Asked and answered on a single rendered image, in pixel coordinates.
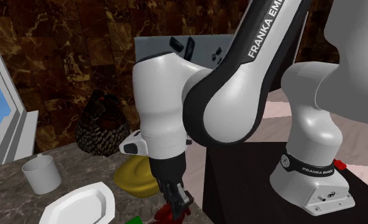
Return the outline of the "black robot stand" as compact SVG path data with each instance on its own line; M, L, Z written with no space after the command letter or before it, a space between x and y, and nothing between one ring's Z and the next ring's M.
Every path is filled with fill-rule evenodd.
M368 224L368 185L345 169L355 207L312 216L282 199L269 176L284 142L208 148L202 210L214 224Z

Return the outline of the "white framed window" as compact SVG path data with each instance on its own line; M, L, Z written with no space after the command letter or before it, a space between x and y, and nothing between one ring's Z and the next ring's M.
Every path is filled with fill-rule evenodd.
M0 53L0 165L34 153L36 111L26 111Z

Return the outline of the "white plate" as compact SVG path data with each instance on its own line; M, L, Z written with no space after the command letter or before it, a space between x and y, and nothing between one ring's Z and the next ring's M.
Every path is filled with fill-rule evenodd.
M115 197L103 182L77 188L46 206L39 224L109 224Z

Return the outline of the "yellow curved object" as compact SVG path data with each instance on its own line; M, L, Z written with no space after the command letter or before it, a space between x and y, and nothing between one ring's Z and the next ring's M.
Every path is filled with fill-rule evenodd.
M157 180L153 177L149 158L133 155L114 173L114 183L129 195L143 199L160 192Z

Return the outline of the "red object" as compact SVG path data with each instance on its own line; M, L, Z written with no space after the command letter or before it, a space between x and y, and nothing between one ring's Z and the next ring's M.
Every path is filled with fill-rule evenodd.
M191 212L187 208L177 220L173 220L171 206L170 204L165 204L155 213L155 221L152 224L182 224L185 216L189 215L191 215Z

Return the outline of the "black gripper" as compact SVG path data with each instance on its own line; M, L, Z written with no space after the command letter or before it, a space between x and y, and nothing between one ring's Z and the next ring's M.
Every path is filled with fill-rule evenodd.
M185 152L168 159L149 158L149 163L151 172L157 179L160 192L166 203L171 205L173 219L178 220L194 202L193 196L182 183L187 167Z

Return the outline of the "dark speckled hen figure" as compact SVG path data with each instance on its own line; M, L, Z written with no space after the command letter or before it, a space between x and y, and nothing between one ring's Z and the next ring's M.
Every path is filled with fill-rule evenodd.
M116 96L94 90L74 133L79 149L108 157L119 151L119 144L130 133L129 122Z

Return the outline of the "white cup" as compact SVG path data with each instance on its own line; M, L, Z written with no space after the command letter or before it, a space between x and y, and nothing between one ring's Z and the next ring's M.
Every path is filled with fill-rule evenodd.
M37 195L49 193L62 183L61 175L50 155L37 154L22 166L22 172Z

